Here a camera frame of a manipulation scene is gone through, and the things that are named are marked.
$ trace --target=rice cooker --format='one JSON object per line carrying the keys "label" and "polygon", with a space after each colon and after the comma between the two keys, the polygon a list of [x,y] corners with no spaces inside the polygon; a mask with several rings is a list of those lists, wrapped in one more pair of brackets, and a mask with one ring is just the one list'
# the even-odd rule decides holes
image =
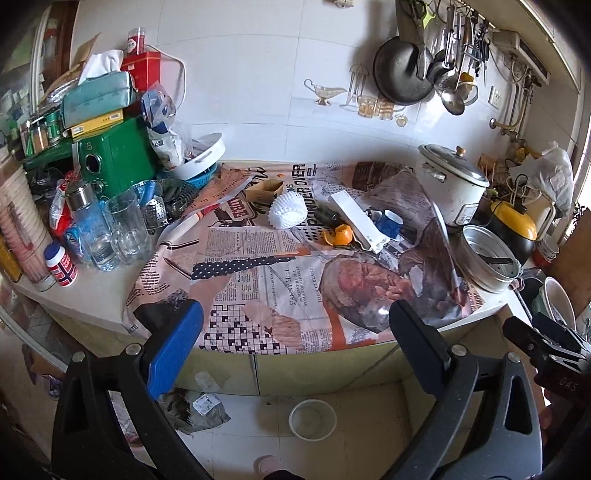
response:
{"label": "rice cooker", "polygon": [[441,210],[449,226],[470,223],[480,198],[489,186],[488,179],[464,157],[466,150],[456,151],[440,145],[421,145],[423,154],[415,167],[415,175],[429,200]]}

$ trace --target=glass bottle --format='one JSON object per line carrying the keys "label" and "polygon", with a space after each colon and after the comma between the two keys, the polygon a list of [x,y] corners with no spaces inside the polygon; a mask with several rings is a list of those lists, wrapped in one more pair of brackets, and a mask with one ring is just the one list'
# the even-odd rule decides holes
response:
{"label": "glass bottle", "polygon": [[119,265],[119,257],[111,245],[111,230],[90,182],[72,183],[66,190],[66,202],[95,265],[105,272],[113,270]]}

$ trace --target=stack of plastic cups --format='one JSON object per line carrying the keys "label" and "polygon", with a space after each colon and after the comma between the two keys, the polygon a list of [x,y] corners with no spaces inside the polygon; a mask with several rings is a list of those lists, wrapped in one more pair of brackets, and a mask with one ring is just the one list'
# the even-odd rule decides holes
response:
{"label": "stack of plastic cups", "polygon": [[37,211],[22,166],[9,160],[0,168],[0,229],[19,265],[37,290],[56,281],[46,266],[43,252],[51,236]]}
{"label": "stack of plastic cups", "polygon": [[532,260],[540,268],[549,267],[560,252],[558,244],[550,235],[544,235],[542,240],[535,243],[535,250],[532,254]]}

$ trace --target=shoe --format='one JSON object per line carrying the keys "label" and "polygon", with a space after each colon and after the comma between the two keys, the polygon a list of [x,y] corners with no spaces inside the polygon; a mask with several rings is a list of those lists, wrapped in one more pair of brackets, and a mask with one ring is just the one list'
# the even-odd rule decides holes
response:
{"label": "shoe", "polygon": [[285,470],[281,461],[273,455],[265,455],[256,459],[255,470],[262,478],[279,470]]}

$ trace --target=white tiled wall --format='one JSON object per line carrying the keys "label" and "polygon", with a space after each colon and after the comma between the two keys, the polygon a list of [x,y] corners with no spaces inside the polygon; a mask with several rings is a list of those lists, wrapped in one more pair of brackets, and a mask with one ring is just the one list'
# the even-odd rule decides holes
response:
{"label": "white tiled wall", "polygon": [[536,89],[524,132],[528,144],[542,151],[549,148],[549,142],[556,141],[571,154],[579,136],[582,102],[582,95],[556,79]]}
{"label": "white tiled wall", "polygon": [[[81,0],[73,51],[102,32],[94,53],[122,48],[127,32],[146,28],[146,42],[182,58],[187,96],[179,117],[193,135],[220,131],[225,158],[246,160],[397,160],[414,163],[416,146],[462,145],[469,159],[504,155],[507,142],[488,127],[504,119],[510,85],[489,62],[479,78],[479,99],[453,117],[439,97],[408,107],[408,123],[364,119],[341,107],[314,103],[303,85],[349,87],[351,65],[372,69],[379,45],[396,32],[394,1],[356,0],[340,9],[330,0]],[[176,99],[180,68],[164,60],[161,80]],[[500,111],[487,103],[494,85],[504,95]],[[376,95],[370,77],[364,93]]]}

